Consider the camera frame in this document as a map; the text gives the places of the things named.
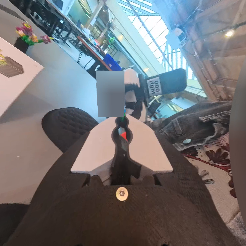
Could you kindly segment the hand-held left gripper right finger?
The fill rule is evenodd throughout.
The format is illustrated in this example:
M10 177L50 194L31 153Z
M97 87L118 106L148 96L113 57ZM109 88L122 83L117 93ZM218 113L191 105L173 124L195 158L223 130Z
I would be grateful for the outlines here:
M155 175L173 172L155 132L143 122L125 116L126 139L126 166L130 176L143 179L146 175Z

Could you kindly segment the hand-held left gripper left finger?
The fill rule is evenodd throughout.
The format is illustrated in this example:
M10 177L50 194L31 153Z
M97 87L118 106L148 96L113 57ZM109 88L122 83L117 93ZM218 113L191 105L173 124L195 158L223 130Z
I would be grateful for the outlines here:
M110 117L89 132L71 173L98 175L102 182L112 182L113 167L124 159L118 131L119 119Z

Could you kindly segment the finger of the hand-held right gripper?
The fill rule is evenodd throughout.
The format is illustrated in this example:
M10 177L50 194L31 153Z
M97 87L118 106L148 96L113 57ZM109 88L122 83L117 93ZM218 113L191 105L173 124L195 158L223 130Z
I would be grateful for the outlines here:
M125 91L140 89L138 73L133 69L125 70Z
M144 109L142 99L137 99L134 91L125 93L125 115L131 115L136 119L140 119Z

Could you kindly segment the lego instruction booklet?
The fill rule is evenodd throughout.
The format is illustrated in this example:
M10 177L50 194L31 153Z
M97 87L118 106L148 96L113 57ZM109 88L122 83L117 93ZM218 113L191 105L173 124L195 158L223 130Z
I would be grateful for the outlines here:
M0 38L0 116L44 68L25 53Z

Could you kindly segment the lego flower bouquet model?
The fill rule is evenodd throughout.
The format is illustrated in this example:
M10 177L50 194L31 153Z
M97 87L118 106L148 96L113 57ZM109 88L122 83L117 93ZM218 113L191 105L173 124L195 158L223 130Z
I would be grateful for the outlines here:
M29 47L34 46L36 44L49 44L54 38L49 37L47 35L41 36L39 39L33 33L32 26L27 22L23 22L22 26L16 27L16 33L18 34L18 38L15 41L14 47L26 54Z

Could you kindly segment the blue storage bin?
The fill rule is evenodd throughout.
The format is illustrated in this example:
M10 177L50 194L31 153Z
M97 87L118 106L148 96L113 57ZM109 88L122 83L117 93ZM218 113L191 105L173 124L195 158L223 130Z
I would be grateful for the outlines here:
M103 61L112 71L121 71L118 62L116 62L109 54L104 56Z

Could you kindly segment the white ceiling projector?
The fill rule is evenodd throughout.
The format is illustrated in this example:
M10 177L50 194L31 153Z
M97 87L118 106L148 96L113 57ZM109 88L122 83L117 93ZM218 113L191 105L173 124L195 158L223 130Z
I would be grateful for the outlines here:
M174 28L166 35L166 40L172 49L183 47L187 42L185 29L181 26Z

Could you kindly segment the grey denim jacket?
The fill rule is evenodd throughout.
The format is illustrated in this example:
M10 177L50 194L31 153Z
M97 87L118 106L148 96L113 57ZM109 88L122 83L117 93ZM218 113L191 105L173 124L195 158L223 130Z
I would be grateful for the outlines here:
M228 133L231 109L232 101L202 101L168 118L148 119L145 124L181 152Z

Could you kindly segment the short wooden desk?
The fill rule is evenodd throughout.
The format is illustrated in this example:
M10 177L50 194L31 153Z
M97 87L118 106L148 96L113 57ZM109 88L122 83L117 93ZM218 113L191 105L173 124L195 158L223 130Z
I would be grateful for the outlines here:
M77 36L77 39L81 42L80 53L77 59L77 63L80 64L82 54L92 58L94 63L88 68L88 64L82 66L94 79L96 79L96 68L99 66L99 71L112 71L112 69L103 61L103 56L96 51L92 45L88 44L82 37Z

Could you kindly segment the white floral print shirt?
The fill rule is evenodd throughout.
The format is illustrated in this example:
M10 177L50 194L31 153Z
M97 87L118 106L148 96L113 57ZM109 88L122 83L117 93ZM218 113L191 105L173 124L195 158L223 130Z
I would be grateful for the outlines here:
M230 163L229 132L181 152L202 178L223 222L245 245L245 226L238 205Z

